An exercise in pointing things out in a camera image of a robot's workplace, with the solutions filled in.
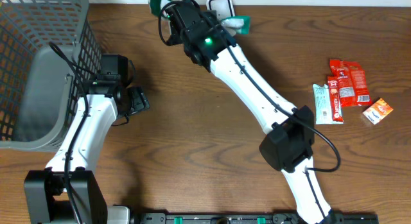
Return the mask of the light green wipes pack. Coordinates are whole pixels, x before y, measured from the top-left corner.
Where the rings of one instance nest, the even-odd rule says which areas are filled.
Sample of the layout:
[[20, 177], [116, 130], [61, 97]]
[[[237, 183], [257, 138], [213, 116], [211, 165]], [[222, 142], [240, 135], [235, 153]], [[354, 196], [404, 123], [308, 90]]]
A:
[[334, 123], [329, 88], [326, 84], [323, 86], [313, 84], [313, 93], [315, 98], [315, 119], [317, 125], [330, 125]]

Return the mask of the red snack bag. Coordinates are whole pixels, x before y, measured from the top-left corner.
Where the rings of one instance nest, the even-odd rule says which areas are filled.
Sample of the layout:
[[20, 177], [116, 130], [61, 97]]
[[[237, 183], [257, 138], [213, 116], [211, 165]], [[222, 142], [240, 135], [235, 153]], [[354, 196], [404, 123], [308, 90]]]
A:
[[372, 104], [365, 71], [359, 63], [331, 59], [329, 66], [337, 78], [341, 107]]

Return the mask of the red stick sachet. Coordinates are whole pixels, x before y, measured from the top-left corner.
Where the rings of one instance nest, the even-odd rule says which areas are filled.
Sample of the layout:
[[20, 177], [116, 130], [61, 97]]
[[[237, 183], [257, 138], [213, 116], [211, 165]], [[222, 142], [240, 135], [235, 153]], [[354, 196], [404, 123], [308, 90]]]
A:
[[338, 93], [338, 80], [336, 76], [328, 76], [328, 88], [331, 104], [333, 122], [343, 123], [342, 111], [340, 106], [340, 97]]

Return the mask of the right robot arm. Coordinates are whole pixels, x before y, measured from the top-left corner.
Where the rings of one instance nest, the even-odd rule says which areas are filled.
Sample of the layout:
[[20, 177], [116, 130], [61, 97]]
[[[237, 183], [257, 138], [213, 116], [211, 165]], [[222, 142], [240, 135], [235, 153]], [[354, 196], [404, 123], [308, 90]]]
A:
[[237, 40], [217, 19], [216, 12], [201, 10], [195, 0], [170, 1], [159, 18], [170, 24], [167, 46], [181, 44], [194, 64], [207, 69], [241, 99], [259, 123], [265, 138], [259, 151], [266, 162], [285, 177], [306, 223], [329, 223], [332, 208], [324, 198], [314, 166], [312, 146], [318, 135], [314, 114], [283, 98], [255, 70]]

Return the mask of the dark green package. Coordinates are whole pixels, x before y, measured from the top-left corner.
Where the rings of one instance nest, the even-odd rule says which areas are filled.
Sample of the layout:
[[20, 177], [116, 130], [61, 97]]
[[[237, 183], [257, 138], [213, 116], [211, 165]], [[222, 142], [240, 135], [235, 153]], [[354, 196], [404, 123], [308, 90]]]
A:
[[[160, 16], [160, 10], [167, 3], [171, 1], [181, 1], [181, 0], [148, 0], [150, 6], [150, 12], [156, 17]], [[207, 0], [195, 0], [199, 5], [205, 5]], [[227, 29], [227, 31], [235, 36], [236, 34], [247, 35], [250, 30], [250, 17], [248, 15], [236, 15], [234, 17], [229, 17], [227, 19], [219, 21], [222, 26]]]

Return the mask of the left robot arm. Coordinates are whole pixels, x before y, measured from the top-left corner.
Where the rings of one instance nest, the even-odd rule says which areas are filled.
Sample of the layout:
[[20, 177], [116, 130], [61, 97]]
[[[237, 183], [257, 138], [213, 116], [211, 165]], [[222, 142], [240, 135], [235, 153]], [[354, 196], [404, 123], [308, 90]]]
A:
[[24, 192], [31, 223], [133, 223], [130, 208], [108, 206], [94, 176], [108, 130], [150, 107], [136, 69], [122, 55], [103, 55], [96, 76], [82, 85], [76, 114], [55, 156], [31, 170]]

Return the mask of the small orange white box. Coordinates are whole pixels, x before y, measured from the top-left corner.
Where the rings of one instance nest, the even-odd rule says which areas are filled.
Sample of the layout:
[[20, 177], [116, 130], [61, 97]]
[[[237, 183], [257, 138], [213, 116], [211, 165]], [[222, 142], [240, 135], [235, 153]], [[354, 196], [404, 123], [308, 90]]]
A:
[[374, 125], [389, 115], [393, 108], [382, 98], [363, 111], [363, 115]]

